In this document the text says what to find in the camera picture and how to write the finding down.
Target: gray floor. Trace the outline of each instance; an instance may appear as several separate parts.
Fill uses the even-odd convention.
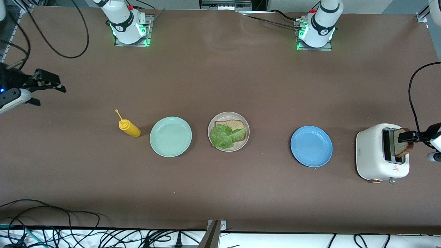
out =
[[[393,0],[383,14],[415,14],[427,5],[427,0]],[[441,61],[441,27],[437,26],[432,18],[427,18],[432,42]]]

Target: yellow mustard bottle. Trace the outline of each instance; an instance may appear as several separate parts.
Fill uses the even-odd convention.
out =
[[[133,138],[139,137],[141,135],[141,130],[139,130],[137,126],[135,126],[129,120],[123,119],[117,109],[115,109],[115,112],[121,119],[118,123],[118,126],[121,130],[123,130],[125,133],[132,136]]]

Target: plate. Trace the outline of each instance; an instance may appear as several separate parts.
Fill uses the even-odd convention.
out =
[[[303,165],[320,167],[332,156],[332,142],[325,131],[305,126],[297,129],[291,137],[291,151]]]
[[[150,132],[150,145],[162,157],[181,155],[191,143],[191,128],[179,117],[166,117],[158,121]]]
[[[218,115],[216,115],[210,122],[210,124],[208,124],[208,138],[210,139],[210,132],[211,130],[214,128],[215,121],[226,121],[226,120],[241,120],[244,124],[245,127],[247,128],[247,134],[245,135],[245,139],[242,141],[238,141],[238,142],[234,142],[234,146],[227,148],[227,149],[222,149],[222,148],[218,148],[216,147],[218,150],[221,151],[226,151],[226,152],[231,152],[231,151],[237,151],[240,148],[242,148],[243,146],[245,146],[245,144],[247,143],[248,139],[250,138],[250,126],[248,125],[247,120],[239,115],[238,113],[235,112],[223,112],[220,113]]]

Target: white floor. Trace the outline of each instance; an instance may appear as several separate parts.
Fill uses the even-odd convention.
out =
[[[110,240],[105,246],[111,247],[113,244],[118,242],[116,239],[111,239],[110,236],[106,234],[98,233],[105,232],[106,230],[98,230],[94,231],[93,236],[89,236],[81,241],[81,245],[84,248],[98,248],[100,247],[100,239],[103,238],[105,241]],[[89,234],[90,230],[73,230],[74,233],[77,234]],[[118,235],[119,238],[122,238],[129,234],[132,231],[125,231]],[[47,239],[52,238],[52,231],[46,230]],[[148,231],[141,231],[134,233],[133,235],[128,236],[125,241],[128,240],[139,240],[145,237]],[[186,234],[192,236],[196,240],[201,240],[204,233],[203,231],[185,231]],[[20,238],[23,234],[23,230],[12,230],[11,237]],[[42,230],[34,230],[32,234],[35,235],[40,240],[45,240],[42,235]],[[69,235],[70,230],[63,230],[63,236]],[[0,230],[0,235],[7,236],[6,230]],[[329,241],[332,238],[332,234],[253,234],[253,233],[230,233],[230,234],[221,234],[219,248],[230,248],[232,246],[239,245],[238,248],[326,248],[328,247]],[[387,239],[386,235],[362,235],[366,241],[367,247],[369,248],[382,248],[384,247],[385,241]],[[171,240],[168,242],[156,242],[156,248],[174,247],[176,243],[177,233],[170,234]],[[83,237],[77,236],[76,239],[80,240]],[[66,237],[66,240],[70,243],[68,246],[67,243],[61,242],[60,248],[80,248],[79,245],[76,245],[76,242],[73,240],[72,236]],[[35,244],[37,241],[32,238],[30,235],[26,236],[25,243],[27,246],[30,244]],[[192,241],[190,238],[182,235],[182,243],[183,245],[191,245],[197,244]],[[0,237],[0,245],[4,246],[10,244],[10,241],[5,237]],[[55,246],[53,242],[48,243],[51,246]],[[125,244],[127,248],[137,248],[140,245],[140,241],[136,241],[133,243]],[[392,235],[390,242],[387,248],[435,248],[437,246],[441,246],[441,237],[429,237],[429,236],[409,236],[409,235]],[[37,246],[40,248],[51,248],[45,246]],[[355,244],[353,240],[353,235],[348,234],[337,234],[332,246],[333,248],[357,248],[358,246]],[[125,248],[123,244],[117,245],[115,248]]]

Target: plate with sandwich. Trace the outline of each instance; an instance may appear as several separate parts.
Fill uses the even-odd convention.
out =
[[[247,120],[235,112],[220,113],[208,125],[208,138],[213,147],[221,151],[237,151],[245,146],[249,137]]]

